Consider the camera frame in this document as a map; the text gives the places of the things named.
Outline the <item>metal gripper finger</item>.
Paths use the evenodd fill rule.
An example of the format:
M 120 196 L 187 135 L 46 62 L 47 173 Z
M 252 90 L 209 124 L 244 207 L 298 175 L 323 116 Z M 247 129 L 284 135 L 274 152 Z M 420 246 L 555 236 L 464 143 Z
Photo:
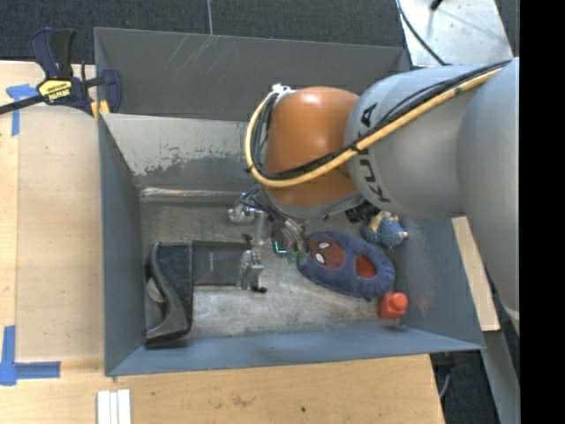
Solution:
M 263 269 L 264 264 L 260 251 L 245 250 L 239 264 L 238 288 L 252 292 L 265 292 L 267 289 L 260 286 L 260 275 Z
M 255 221 L 256 211 L 247 206 L 233 207 L 227 210 L 227 217 L 233 224 L 252 224 Z

